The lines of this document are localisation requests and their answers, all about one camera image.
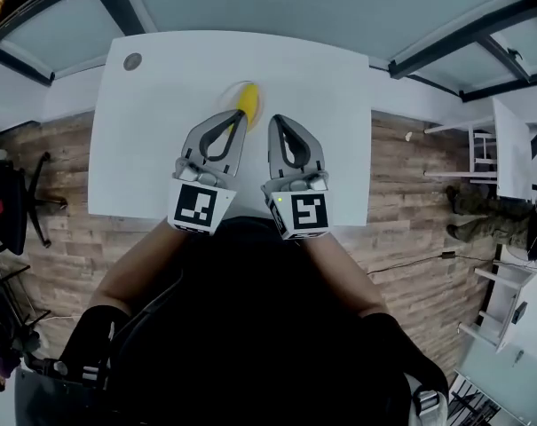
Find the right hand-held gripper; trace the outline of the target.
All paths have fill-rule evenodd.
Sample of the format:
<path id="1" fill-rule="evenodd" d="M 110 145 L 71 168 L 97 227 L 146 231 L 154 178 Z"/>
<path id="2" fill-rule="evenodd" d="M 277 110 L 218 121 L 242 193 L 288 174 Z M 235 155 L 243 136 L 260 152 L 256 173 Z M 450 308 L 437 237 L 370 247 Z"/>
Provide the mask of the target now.
<path id="1" fill-rule="evenodd" d="M 299 122 L 276 114 L 268 127 L 268 162 L 272 180 L 261 189 L 281 238 L 328 233 L 328 173 L 318 139 Z"/>

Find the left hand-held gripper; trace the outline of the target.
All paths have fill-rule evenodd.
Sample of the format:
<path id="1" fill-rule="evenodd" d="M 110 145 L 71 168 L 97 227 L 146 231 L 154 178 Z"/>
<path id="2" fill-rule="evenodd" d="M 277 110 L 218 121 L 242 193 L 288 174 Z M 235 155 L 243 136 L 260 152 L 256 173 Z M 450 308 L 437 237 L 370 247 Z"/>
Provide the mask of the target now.
<path id="1" fill-rule="evenodd" d="M 248 117 L 233 109 L 193 127 L 169 181 L 167 221 L 185 232 L 215 233 L 236 195 Z"/>

